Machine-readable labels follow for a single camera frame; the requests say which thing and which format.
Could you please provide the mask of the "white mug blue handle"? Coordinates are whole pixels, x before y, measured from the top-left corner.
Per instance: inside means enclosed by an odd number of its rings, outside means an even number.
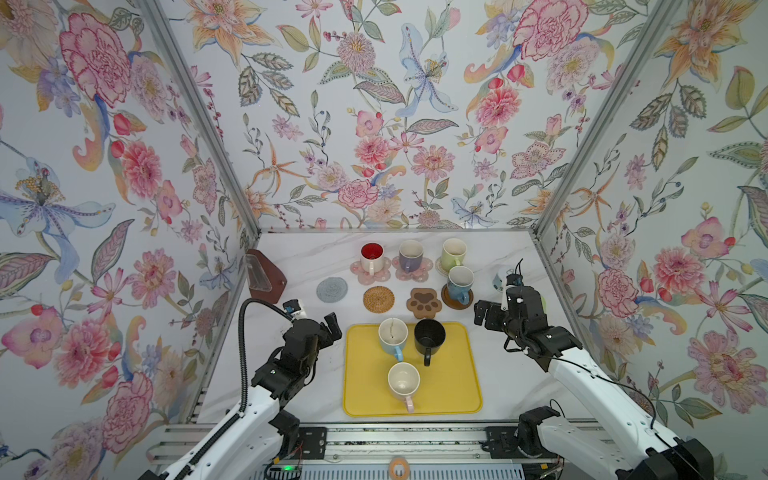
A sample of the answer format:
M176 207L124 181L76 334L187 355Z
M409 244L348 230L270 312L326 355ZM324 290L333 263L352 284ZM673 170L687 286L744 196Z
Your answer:
M474 272L466 266L455 266L448 274L447 295L462 306L471 303L471 289L474 283Z

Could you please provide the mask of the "dark brown round coaster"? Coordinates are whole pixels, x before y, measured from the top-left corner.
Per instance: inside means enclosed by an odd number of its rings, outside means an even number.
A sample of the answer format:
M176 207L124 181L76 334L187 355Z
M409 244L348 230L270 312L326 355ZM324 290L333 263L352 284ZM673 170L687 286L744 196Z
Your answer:
M461 298L466 298L467 302L462 303L459 299L454 299L450 296L450 288L448 284L445 284L441 289L441 300L450 309L453 310L465 310L470 308L474 302L474 292L472 289L466 291L459 291Z

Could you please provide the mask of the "grey-blue woven round coaster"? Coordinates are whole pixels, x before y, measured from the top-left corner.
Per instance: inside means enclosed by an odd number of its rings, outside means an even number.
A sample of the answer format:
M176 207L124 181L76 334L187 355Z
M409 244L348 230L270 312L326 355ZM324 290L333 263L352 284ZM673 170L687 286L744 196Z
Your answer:
M341 277L329 277L322 280L316 288L318 299L324 303L337 303L348 293L348 284Z

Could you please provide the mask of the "light green mug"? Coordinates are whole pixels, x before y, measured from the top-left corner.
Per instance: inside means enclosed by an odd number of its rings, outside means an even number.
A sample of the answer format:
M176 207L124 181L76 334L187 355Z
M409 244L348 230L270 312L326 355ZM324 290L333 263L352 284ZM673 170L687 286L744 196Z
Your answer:
M467 253L466 243L459 238L449 238L442 244L440 260L443 268L450 272L456 266L462 266Z

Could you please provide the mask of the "colourful zigzag woven coaster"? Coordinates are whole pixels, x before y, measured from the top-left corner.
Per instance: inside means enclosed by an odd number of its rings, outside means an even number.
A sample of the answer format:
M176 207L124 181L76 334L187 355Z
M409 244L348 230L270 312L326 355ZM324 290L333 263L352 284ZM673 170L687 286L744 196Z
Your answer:
M437 269L437 271L438 271L438 273L439 273L440 275L442 275L442 276L444 276L444 277L447 277L447 276L448 276L448 271L447 271L446 269L444 269L444 268L443 268L443 265L442 265L442 261L441 261L440 259L438 259L438 260L436 261L435 267L436 267L436 269Z

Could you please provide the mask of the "brown paw print coaster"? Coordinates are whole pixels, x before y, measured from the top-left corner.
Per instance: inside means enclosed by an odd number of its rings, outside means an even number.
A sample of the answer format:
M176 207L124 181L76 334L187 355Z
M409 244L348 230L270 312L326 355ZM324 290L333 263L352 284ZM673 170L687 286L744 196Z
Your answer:
M431 288L414 288L406 302L406 308L417 320L434 319L442 311L439 295Z

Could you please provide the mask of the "pink flower coaster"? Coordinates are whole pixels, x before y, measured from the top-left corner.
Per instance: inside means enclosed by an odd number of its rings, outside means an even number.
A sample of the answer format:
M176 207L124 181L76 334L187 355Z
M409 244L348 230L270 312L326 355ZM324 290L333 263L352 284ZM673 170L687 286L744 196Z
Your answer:
M413 272L406 272L400 265L398 257L392 260L392 266L395 269L395 277L399 281L413 281L425 283L429 279L429 273L434 268L433 262L428 258L423 258L420 267Z
M391 278L392 262L388 257L377 260L359 259L350 265L353 273L361 285L372 285L376 282L386 282Z

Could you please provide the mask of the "tan rattan round coaster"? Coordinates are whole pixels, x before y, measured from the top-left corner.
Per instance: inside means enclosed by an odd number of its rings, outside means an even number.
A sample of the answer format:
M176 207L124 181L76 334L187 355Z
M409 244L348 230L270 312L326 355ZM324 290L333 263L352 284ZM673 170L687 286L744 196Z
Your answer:
M376 314L386 313L395 304L395 295L392 290L384 286L371 287L363 294L364 307Z

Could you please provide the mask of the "white mug purple handle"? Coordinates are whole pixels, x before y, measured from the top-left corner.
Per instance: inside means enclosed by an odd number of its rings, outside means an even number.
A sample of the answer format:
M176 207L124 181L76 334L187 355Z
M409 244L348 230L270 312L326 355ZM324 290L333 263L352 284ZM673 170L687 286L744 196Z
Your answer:
M424 255L423 245L416 240L405 240L399 247L399 265L404 273L411 274L421 268Z

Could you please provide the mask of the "red inside white mug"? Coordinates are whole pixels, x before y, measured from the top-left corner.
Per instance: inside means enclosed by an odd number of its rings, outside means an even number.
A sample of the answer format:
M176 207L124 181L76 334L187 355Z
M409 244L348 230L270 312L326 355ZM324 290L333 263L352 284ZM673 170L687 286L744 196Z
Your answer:
M361 268L370 276L375 276L385 266L384 248L380 243L369 242L360 250Z

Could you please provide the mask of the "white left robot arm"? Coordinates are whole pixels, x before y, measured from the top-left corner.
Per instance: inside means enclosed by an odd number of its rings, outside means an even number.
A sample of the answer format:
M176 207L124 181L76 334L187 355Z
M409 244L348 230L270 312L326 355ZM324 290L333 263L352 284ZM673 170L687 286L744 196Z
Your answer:
M284 346L254 373L246 394L214 429L164 471L142 479L247 479L300 444L300 420L287 404L310 383L318 354L342 338L337 316L293 321Z

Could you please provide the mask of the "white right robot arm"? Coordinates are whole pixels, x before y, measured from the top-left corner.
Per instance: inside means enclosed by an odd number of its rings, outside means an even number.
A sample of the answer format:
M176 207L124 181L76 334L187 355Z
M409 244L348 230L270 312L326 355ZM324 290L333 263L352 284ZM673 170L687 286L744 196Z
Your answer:
M474 322L505 335L509 353L523 353L573 394L609 435L606 444L543 406L518 418L513 445L529 458L554 454L594 479L712 479L712 453L657 422L608 378L566 328L552 326L541 296L530 286L507 286L499 302L474 304Z

